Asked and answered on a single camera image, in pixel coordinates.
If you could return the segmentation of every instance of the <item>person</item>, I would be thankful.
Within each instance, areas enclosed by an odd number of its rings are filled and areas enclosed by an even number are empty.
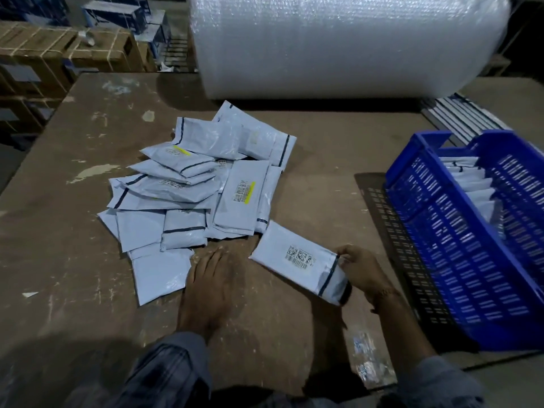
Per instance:
[[[482,388],[432,348],[407,303],[393,287],[376,257],[360,247],[345,255],[344,273],[361,289],[380,317],[398,386],[380,405],[407,408],[482,408]],[[228,315],[232,275],[240,262],[217,249],[191,268],[182,294],[177,332],[155,344],[135,366],[108,408],[206,406],[212,389],[206,344]],[[259,407],[336,407],[325,399],[290,398],[274,393]]]

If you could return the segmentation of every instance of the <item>plaid shirt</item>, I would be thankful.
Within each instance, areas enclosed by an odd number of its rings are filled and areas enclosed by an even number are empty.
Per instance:
[[[182,408],[205,406],[211,395],[208,352],[201,336],[178,332],[164,338],[144,355],[121,393],[107,408]],[[408,408],[484,408],[480,385],[442,357],[422,361],[410,375],[400,375],[395,393],[379,406]],[[291,398],[275,392],[259,408],[338,405],[326,399]]]

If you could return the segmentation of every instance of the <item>bracelet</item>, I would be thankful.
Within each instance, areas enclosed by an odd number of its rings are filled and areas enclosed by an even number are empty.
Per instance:
[[[374,306],[374,309],[372,309],[371,312],[377,315],[380,311],[380,303],[382,302],[382,300],[384,300],[384,298],[391,295],[395,295],[402,298],[402,295],[396,288],[391,287],[391,288],[382,289],[377,294],[375,294],[374,297],[372,298],[372,306]]]

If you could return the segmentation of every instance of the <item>person's right hand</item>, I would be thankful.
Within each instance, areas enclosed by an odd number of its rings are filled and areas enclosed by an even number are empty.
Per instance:
[[[372,252],[354,245],[344,245],[335,251],[346,259],[341,268],[350,283],[361,289],[370,303],[374,303],[378,292],[393,287]]]

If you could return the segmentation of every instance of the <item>wooden table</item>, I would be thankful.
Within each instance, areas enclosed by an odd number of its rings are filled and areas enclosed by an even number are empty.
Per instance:
[[[503,80],[490,79],[485,88],[477,80],[465,93],[484,106],[492,102],[492,111],[504,107],[506,123],[544,144],[532,137],[542,126],[542,88],[516,81],[530,85],[525,88],[540,103],[523,109],[533,117],[527,121],[511,110],[525,100],[525,90],[510,86],[503,96]],[[130,261],[96,213],[111,198],[107,179],[131,174],[125,166],[138,161],[141,148],[168,140],[177,116],[211,120],[219,105],[205,98],[198,75],[79,78],[0,196],[0,373],[10,384],[10,401],[37,406],[47,398],[55,406],[89,369],[113,389],[142,348],[173,332],[179,293],[138,307]],[[353,175],[386,171],[412,133],[432,128],[415,103],[240,106],[298,138],[271,217],[324,247],[365,246],[394,278]],[[248,257],[257,242],[255,236],[221,243]],[[367,387],[395,380],[379,321],[361,292],[354,289],[338,308],[250,260],[244,265],[231,317],[209,345],[214,388],[243,384],[295,395],[357,396],[362,391],[350,367],[363,362],[370,368]],[[37,294],[23,296],[30,292]],[[370,346],[370,359],[355,356],[361,341]],[[464,367],[504,357],[450,356]]]

